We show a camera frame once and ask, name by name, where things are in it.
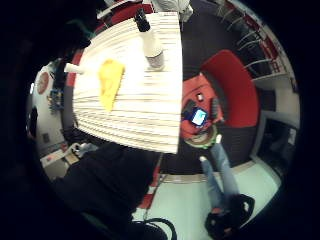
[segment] white striped tablecloth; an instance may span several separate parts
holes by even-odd
[[[133,19],[116,24],[91,41],[82,55],[73,110],[78,128],[122,145],[176,153],[182,100],[182,47],[177,13],[147,14],[164,47],[165,67],[149,69]],[[125,73],[108,113],[99,101],[98,69],[108,58],[125,65]]]

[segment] black clothing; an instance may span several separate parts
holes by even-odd
[[[29,131],[34,138],[37,136],[37,119],[38,119],[38,111],[34,107],[31,110],[30,119],[29,119]]]
[[[148,191],[158,154],[106,143],[53,181],[75,211],[89,213],[112,231],[123,232]]]

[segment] floor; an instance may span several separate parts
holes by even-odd
[[[256,201],[251,220],[268,204],[277,192],[278,185],[259,164],[236,173],[235,178],[240,192]],[[217,180],[221,187],[220,178],[217,177]],[[178,240],[209,240],[211,238],[203,226],[209,211],[205,182],[163,183],[154,198],[148,218],[161,217],[170,220],[176,228]],[[137,209],[133,214],[134,219],[141,220],[144,212],[143,209]],[[159,226],[170,236],[170,230],[165,225]]]

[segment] yellow cloth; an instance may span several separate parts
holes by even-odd
[[[122,63],[108,59],[99,69],[100,102],[108,112],[113,108],[114,99],[120,87],[124,68],[125,66]]]

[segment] leg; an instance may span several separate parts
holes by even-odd
[[[228,202],[230,196],[239,194],[238,185],[231,171],[228,156],[220,142],[215,143],[210,149],[210,152],[216,162],[218,171],[220,172],[224,195]]]
[[[208,194],[210,198],[211,208],[224,209],[225,208],[224,196],[217,183],[217,180],[213,175],[211,164],[204,157],[200,157],[200,161],[201,161],[201,167],[202,167],[203,173],[207,178]]]

